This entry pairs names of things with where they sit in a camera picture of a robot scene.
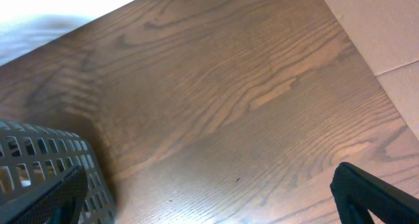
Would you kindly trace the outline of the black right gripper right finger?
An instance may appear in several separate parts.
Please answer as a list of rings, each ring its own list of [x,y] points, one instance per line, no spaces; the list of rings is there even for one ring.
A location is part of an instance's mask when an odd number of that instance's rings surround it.
[[[372,174],[342,162],[330,184],[340,221],[344,224],[417,223],[418,199]]]

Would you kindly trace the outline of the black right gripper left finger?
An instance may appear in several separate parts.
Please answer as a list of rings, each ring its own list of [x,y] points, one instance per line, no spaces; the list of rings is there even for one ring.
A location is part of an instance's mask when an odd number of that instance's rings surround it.
[[[1,205],[1,222],[75,224],[79,221],[87,191],[85,169],[74,166]]]

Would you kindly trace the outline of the grey plastic basket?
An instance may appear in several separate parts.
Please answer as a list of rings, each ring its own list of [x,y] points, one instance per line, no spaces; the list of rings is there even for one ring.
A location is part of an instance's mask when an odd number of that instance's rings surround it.
[[[115,202],[89,142],[76,133],[1,120],[1,207],[82,166],[87,194],[79,223],[114,223]]]

